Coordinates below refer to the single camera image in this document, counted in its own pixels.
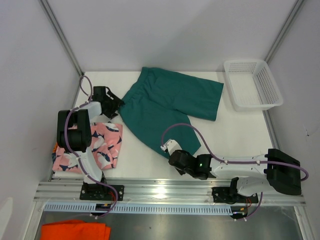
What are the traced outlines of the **pink patterned shorts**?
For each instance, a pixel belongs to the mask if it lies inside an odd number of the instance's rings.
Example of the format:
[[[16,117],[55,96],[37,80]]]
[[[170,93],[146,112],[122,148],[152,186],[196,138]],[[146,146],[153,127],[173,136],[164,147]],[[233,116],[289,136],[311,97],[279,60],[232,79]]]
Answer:
[[[123,126],[111,122],[94,122],[90,129],[92,136],[90,149],[97,166],[101,170],[115,168],[122,145]],[[76,174],[82,172],[75,156],[59,146],[56,150],[56,159],[53,162],[52,170]]]

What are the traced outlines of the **teal green shorts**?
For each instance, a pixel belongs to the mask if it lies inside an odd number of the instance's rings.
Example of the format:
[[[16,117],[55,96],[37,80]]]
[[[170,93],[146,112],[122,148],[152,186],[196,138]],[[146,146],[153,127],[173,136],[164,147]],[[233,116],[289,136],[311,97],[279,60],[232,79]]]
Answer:
[[[215,121],[223,83],[156,67],[143,67],[118,110],[127,128],[147,147],[167,158],[161,145],[172,139],[194,154],[201,143],[189,117]]]

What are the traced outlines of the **patterned orange blue shorts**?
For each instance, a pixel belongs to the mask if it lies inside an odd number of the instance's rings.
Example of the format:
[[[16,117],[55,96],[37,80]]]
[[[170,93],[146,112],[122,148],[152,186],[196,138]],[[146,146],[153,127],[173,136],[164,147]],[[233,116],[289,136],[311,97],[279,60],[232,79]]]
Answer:
[[[53,162],[56,160],[56,157],[57,157],[57,154],[56,154],[57,148],[58,148],[58,144],[55,143],[53,150],[52,150],[52,154],[51,154],[51,159]]]

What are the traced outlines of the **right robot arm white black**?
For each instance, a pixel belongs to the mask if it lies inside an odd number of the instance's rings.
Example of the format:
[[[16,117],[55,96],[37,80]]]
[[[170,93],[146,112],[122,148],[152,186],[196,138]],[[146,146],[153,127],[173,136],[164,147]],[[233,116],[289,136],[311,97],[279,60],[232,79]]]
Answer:
[[[289,196],[299,196],[301,189],[300,162],[288,154],[271,148],[267,154],[214,159],[210,154],[196,157],[189,152],[176,149],[169,151],[168,163],[181,174],[194,179],[230,180],[228,196],[234,202],[265,191]]]

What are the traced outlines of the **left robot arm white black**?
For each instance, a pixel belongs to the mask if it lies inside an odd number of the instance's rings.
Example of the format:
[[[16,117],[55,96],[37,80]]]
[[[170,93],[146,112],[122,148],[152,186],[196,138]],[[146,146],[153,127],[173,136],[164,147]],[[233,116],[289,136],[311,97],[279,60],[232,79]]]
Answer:
[[[83,175],[86,184],[94,184],[90,192],[97,200],[108,196],[109,188],[102,184],[103,171],[117,166],[123,126],[96,122],[95,118],[104,115],[111,120],[123,105],[108,87],[95,86],[84,104],[58,112],[53,170]]]

